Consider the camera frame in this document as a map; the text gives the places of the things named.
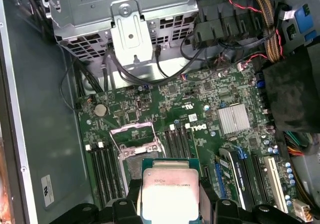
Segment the red wire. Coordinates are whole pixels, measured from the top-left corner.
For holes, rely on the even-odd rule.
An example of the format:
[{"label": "red wire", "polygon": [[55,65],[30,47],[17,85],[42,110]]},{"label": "red wire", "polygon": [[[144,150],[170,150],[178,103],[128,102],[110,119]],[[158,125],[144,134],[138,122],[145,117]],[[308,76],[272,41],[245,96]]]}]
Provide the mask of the red wire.
[{"label": "red wire", "polygon": [[264,57],[265,59],[268,59],[267,56],[265,56],[264,54],[255,54],[255,55],[252,55],[245,63],[249,63],[253,58],[255,57],[258,57],[258,56],[261,56],[261,57]]},{"label": "red wire", "polygon": [[257,12],[257,13],[262,13],[261,10],[257,10],[257,9],[255,9],[253,7],[243,7],[241,5],[235,4],[235,3],[232,2],[232,0],[229,0],[229,3],[232,4],[233,6],[237,7],[237,8],[242,9],[242,10],[252,10],[252,11]]},{"label": "red wire", "polygon": [[[232,0],[229,0],[229,3],[232,4],[233,6],[237,7],[237,8],[242,9],[242,10],[247,10],[248,9],[248,10],[252,10],[252,11],[257,12],[257,13],[262,13],[261,10],[257,10],[257,9],[255,9],[253,7],[243,7],[243,6],[240,6],[238,4],[235,4],[235,3],[232,2]],[[275,33],[277,34],[277,37],[278,37],[278,40],[279,40],[278,44],[280,46],[280,54],[284,58],[284,50],[283,50],[282,45],[281,45],[281,43],[282,43],[281,42],[281,36],[280,36],[278,30],[276,30]]]},{"label": "red wire", "polygon": [[278,40],[279,40],[280,55],[284,58],[284,50],[283,50],[282,45],[281,45],[281,36],[279,34],[279,30],[276,30],[275,33],[277,34]]}]

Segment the silver heatsink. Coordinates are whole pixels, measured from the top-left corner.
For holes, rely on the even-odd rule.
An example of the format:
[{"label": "silver heatsink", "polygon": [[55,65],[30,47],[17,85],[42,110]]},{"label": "silver heatsink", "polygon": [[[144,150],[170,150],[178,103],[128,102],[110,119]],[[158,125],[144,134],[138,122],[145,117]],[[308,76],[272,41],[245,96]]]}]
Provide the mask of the silver heatsink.
[{"label": "silver heatsink", "polygon": [[250,129],[249,118],[245,109],[245,105],[240,104],[218,110],[224,135]]}]

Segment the green circuit board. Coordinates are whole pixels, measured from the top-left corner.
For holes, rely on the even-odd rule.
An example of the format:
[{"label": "green circuit board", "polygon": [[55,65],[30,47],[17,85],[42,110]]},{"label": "green circuit board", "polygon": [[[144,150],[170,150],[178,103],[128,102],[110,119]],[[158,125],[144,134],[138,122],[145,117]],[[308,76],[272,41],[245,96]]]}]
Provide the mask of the green circuit board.
[{"label": "green circuit board", "polygon": [[[209,74],[208,70],[200,70],[188,73],[187,79],[202,79]],[[252,160],[252,155],[256,156],[259,168],[262,168],[263,157],[270,155],[265,141],[271,144],[276,144],[276,141],[274,135],[266,131],[269,119],[263,112],[259,90],[255,85],[249,84],[254,76],[253,67],[249,65],[241,72],[236,68],[217,72],[201,82],[176,78],[163,86],[132,86],[79,99],[81,111],[78,120],[96,204],[103,207],[109,199],[125,195],[124,179],[118,160],[119,146],[137,147],[155,140],[152,128],[132,128],[113,135],[117,144],[115,146],[110,131],[128,124],[146,122],[153,124],[155,135],[164,150],[143,153],[135,156],[134,161],[125,160],[127,182],[138,176],[140,170],[137,161],[142,161],[143,158],[163,157],[164,154],[172,158],[198,158],[200,175],[211,179],[218,195],[232,198],[239,203],[236,199],[234,173],[230,166],[226,168],[220,164],[219,149],[240,148],[247,156],[246,170],[249,173],[255,204],[263,203],[263,194],[258,190],[259,178],[253,174],[257,172],[254,168],[254,163],[257,162]],[[239,104],[245,105],[250,128],[224,134],[218,110]],[[100,113],[97,115],[97,105],[106,107],[103,116]],[[103,143],[103,148],[99,148],[99,143]],[[274,157],[283,192],[293,198],[297,195],[296,190],[286,182],[286,171],[283,167],[287,159],[281,154]],[[265,182],[268,202],[274,205],[272,188],[266,173],[263,172],[261,178]],[[288,209],[290,213],[294,213],[291,206],[288,206]]]}]

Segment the motherboard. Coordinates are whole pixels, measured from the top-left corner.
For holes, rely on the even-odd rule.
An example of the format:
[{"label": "motherboard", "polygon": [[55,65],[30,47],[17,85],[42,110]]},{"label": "motherboard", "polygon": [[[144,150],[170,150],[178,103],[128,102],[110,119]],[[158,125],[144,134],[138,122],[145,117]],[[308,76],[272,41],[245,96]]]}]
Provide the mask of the motherboard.
[{"label": "motherboard", "polygon": [[289,155],[261,73],[252,65],[200,70],[163,86],[131,86],[79,99],[78,119],[95,204],[126,196],[145,158],[197,158],[221,198],[246,210],[268,203],[294,214]]}]

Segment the white pci slot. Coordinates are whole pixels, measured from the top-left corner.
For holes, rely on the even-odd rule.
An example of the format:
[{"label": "white pci slot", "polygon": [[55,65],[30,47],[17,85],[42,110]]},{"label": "white pci slot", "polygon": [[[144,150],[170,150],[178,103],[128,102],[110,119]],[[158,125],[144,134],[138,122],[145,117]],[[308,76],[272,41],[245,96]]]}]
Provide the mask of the white pci slot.
[{"label": "white pci slot", "polygon": [[267,172],[270,179],[272,192],[276,200],[275,201],[276,205],[278,209],[280,209],[285,213],[288,213],[288,208],[287,208],[287,204],[284,197],[285,195],[282,190],[279,173],[277,170],[277,165],[275,164],[276,162],[273,157],[268,156],[268,157],[265,157],[264,159],[265,159],[264,161],[265,161],[266,168],[268,170]]}]

